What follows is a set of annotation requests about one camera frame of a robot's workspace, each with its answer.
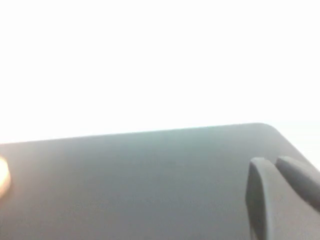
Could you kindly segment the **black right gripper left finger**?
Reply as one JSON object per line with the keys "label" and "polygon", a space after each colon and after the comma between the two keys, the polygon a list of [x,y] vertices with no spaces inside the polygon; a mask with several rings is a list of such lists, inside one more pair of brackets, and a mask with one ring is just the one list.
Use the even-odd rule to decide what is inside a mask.
{"label": "black right gripper left finger", "polygon": [[253,240],[320,238],[320,210],[305,202],[267,159],[250,161],[245,201]]}

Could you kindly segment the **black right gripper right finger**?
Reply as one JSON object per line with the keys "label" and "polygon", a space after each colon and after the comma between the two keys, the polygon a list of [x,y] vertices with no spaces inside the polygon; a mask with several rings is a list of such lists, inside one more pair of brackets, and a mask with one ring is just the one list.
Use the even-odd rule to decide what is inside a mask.
{"label": "black right gripper right finger", "polygon": [[275,166],[295,192],[319,211],[320,172],[314,166],[288,156],[279,157]]}

